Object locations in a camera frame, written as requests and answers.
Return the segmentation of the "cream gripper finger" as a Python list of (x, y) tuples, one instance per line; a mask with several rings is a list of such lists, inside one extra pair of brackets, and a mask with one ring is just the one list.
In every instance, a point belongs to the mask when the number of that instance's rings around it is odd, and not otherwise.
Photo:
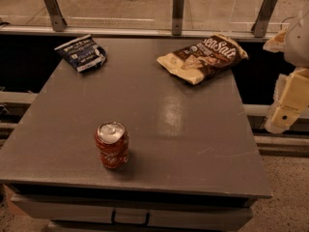
[(265, 42), (265, 44), (263, 45), (263, 50), (273, 53), (283, 52), (286, 33), (287, 33), (286, 29), (279, 31), (276, 36), (272, 37), (271, 39)]
[(287, 131), (309, 106), (309, 70), (296, 68), (289, 75), (280, 74), (273, 93), (265, 129), (270, 133)]

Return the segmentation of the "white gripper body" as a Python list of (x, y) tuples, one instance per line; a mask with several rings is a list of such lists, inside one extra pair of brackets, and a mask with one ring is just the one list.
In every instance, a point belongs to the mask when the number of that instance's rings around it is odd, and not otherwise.
[(309, 68), (309, 15), (299, 14), (285, 37), (284, 58), (296, 67)]

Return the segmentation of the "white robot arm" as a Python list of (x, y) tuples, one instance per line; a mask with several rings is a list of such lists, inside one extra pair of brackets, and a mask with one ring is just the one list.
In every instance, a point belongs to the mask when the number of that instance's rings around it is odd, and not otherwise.
[(282, 133), (309, 106), (309, 3), (299, 11), (287, 29), (263, 46), (269, 52), (283, 52), (284, 60), (295, 66), (289, 75), (280, 74), (275, 84), (265, 129)]

